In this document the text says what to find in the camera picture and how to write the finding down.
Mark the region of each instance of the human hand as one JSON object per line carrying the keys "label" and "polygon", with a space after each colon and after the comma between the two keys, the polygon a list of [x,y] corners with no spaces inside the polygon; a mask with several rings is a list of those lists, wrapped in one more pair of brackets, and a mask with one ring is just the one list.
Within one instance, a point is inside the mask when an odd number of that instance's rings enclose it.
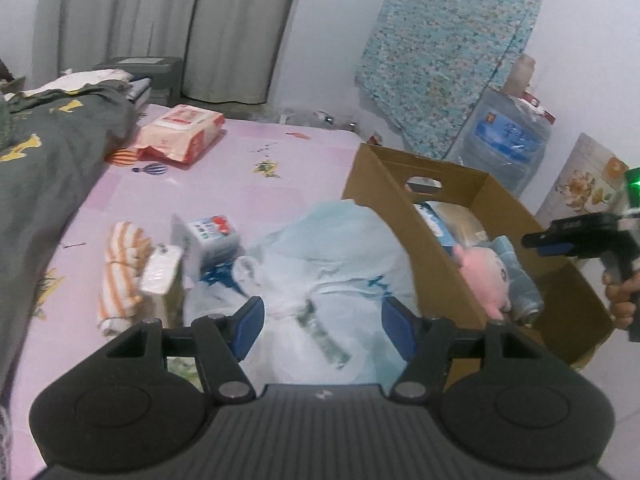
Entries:
{"label": "human hand", "polygon": [[614,284],[611,275],[605,272],[602,275],[602,283],[606,285],[605,295],[611,302],[610,313],[613,317],[613,326],[626,330],[634,320],[636,306],[631,303],[631,295],[640,290],[640,272],[622,284]]}

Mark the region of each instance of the striped towel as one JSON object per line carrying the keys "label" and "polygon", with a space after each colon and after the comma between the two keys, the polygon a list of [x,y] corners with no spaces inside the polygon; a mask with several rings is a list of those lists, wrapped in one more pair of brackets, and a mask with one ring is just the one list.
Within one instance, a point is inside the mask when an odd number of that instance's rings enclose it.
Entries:
{"label": "striped towel", "polygon": [[138,282],[152,251],[151,238],[131,222],[118,222],[107,237],[98,326],[103,335],[124,332],[143,307]]}

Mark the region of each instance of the green light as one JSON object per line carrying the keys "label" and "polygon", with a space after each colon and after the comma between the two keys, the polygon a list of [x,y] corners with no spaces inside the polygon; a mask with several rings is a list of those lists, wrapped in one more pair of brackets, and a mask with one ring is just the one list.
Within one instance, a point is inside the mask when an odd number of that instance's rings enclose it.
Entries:
{"label": "green light", "polygon": [[626,193],[629,197],[629,207],[640,207],[640,168],[625,173]]}

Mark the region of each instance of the white plastic bag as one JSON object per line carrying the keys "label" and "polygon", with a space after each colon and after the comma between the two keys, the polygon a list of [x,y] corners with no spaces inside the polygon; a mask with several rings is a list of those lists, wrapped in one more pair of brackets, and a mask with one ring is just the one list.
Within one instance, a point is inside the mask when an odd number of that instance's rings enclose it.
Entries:
{"label": "white plastic bag", "polygon": [[183,325],[191,326],[195,319],[209,314],[232,316],[246,301],[246,297],[222,283],[209,285],[205,282],[196,282],[184,299]]}
{"label": "white plastic bag", "polygon": [[247,296],[265,304],[265,325],[242,363],[258,392],[266,383],[381,383],[404,361],[382,329],[382,299],[416,312],[409,257],[371,209],[327,202],[249,248],[234,265]]}

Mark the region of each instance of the pink plush toy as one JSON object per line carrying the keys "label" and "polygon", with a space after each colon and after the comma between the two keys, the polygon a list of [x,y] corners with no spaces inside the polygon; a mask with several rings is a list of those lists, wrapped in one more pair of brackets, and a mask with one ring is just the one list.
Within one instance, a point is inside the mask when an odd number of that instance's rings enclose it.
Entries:
{"label": "pink plush toy", "polygon": [[509,277],[502,260],[488,247],[453,247],[453,257],[480,305],[491,319],[510,309]]}

